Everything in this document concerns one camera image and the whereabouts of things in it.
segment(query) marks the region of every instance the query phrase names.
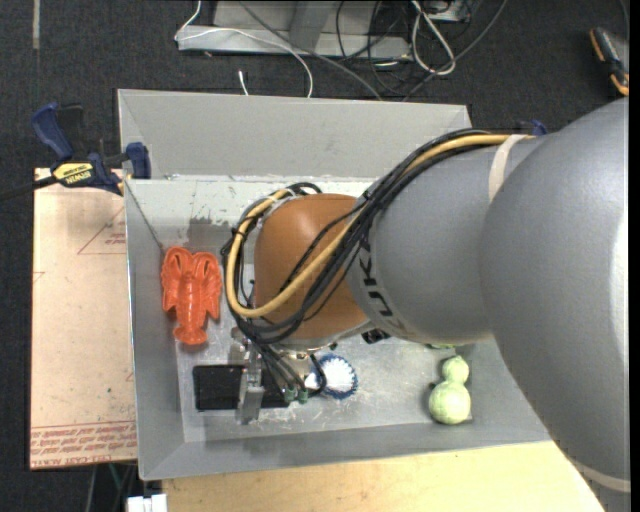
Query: green ball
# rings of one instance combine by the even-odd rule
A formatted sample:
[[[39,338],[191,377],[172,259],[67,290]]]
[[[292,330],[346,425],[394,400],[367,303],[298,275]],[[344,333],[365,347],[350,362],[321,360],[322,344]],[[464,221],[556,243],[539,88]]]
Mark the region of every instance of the green ball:
[[[431,417],[445,425],[456,425],[469,417],[471,396],[467,388],[458,382],[444,381],[429,396]]]
[[[461,356],[447,359],[442,365],[442,377],[444,380],[464,384],[469,378],[469,365]]]

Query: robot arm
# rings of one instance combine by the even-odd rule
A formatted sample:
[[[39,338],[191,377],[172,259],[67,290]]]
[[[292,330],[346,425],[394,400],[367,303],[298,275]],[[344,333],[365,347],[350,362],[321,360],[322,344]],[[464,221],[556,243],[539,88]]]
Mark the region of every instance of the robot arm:
[[[559,447],[603,505],[625,510],[628,100],[513,142],[456,134],[410,155],[355,203],[320,195],[273,208],[247,305],[258,313],[232,310],[250,338],[308,353],[371,326],[420,343],[495,337]],[[278,233],[305,233],[311,250],[270,253],[286,247],[273,243]]]

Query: yellow cable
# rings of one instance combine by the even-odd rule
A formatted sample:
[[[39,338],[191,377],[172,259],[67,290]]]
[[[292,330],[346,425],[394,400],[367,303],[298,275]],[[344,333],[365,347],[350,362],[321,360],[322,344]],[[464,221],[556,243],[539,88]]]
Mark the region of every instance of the yellow cable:
[[[459,137],[457,139],[453,139],[448,142],[444,142],[434,148],[425,151],[421,155],[415,158],[413,162],[409,164],[407,167],[407,171],[415,168],[417,165],[427,161],[434,156],[437,156],[445,151],[450,151],[452,149],[458,149],[466,146],[477,146],[477,145],[487,145],[494,146],[497,144],[501,144],[509,135],[466,135],[464,137]],[[322,265],[325,261],[327,261],[333,252],[336,250],[338,245],[340,244],[342,238],[347,234],[351,225],[358,219],[359,213],[357,213],[351,221],[344,227],[344,229],[338,234],[336,238],[334,238],[329,245],[327,245],[323,251],[318,254],[314,258],[314,260],[307,266],[300,274],[296,276],[296,278],[291,281],[289,286],[287,286],[284,290],[282,290],[278,295],[276,295],[269,302],[260,306],[259,308],[245,308],[238,302],[236,290],[233,284],[233,276],[236,266],[236,260],[238,258],[238,252],[240,250],[240,246],[244,241],[244,236],[246,234],[247,228],[250,226],[251,222],[253,222],[252,217],[256,217],[267,209],[271,207],[271,203],[284,197],[286,194],[291,193],[288,189],[281,189],[269,196],[262,203],[256,206],[253,210],[251,210],[247,217],[249,219],[245,220],[238,228],[238,231],[234,237],[233,243],[231,245],[231,249],[229,251],[229,258],[226,268],[226,294],[227,300],[229,302],[229,307],[235,311],[237,314],[245,317],[245,318],[258,318],[260,316],[268,315],[269,313],[275,311],[280,306],[282,306],[287,300],[289,300],[293,294],[302,286],[304,281],[315,272],[320,265]]]

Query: gray bin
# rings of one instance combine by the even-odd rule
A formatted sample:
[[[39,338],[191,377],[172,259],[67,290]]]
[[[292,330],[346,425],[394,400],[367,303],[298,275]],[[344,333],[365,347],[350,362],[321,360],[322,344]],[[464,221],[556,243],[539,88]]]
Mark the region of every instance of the gray bin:
[[[230,225],[250,202],[302,178],[311,177],[328,192],[357,195],[419,144],[468,126],[464,108],[137,91],[121,91],[120,107],[123,145],[137,140],[150,148],[154,177],[180,175],[129,180],[125,189],[143,479],[548,440],[492,341],[458,349],[471,366],[472,418],[454,427],[433,423],[426,408],[439,362],[453,350],[393,338],[371,346],[358,338],[339,344],[336,352],[351,362],[360,381],[358,392],[342,402],[318,397],[306,405],[263,410],[260,420],[249,425],[238,424],[233,411],[198,412],[191,369],[227,362],[232,319],[223,303],[220,321],[208,322],[208,344],[186,351],[173,339],[173,322],[161,307],[160,267],[168,247],[184,245],[217,254]],[[310,129],[296,114],[309,108],[322,119],[333,119],[332,127],[325,123],[324,128]],[[414,115],[404,117],[410,112]],[[286,140],[279,133],[285,129],[281,124],[271,134],[266,131],[276,113],[290,125]],[[391,142],[388,148],[360,145],[375,136],[371,121],[378,114],[397,130],[403,126],[401,133],[390,135],[402,147]],[[213,127],[212,119],[223,115],[228,115],[227,130]],[[163,128],[160,118],[173,122]],[[421,128],[416,119],[422,119]],[[345,130],[343,121],[362,129]],[[237,123],[261,132],[260,142],[252,144],[248,133],[238,139]],[[207,130],[217,144],[202,145]],[[313,133],[315,144],[309,142]],[[342,149],[317,146],[331,141]],[[241,151],[243,144],[246,151]]]

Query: orange lobster toy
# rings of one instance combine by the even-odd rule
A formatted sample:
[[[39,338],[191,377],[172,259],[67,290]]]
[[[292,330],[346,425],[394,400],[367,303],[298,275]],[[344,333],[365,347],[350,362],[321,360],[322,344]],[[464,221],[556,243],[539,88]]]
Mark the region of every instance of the orange lobster toy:
[[[180,324],[173,330],[176,339],[187,345],[207,341],[202,329],[209,313],[220,315],[222,277],[218,260],[208,252],[191,254],[184,247],[171,247],[162,264],[162,309],[176,308]]]

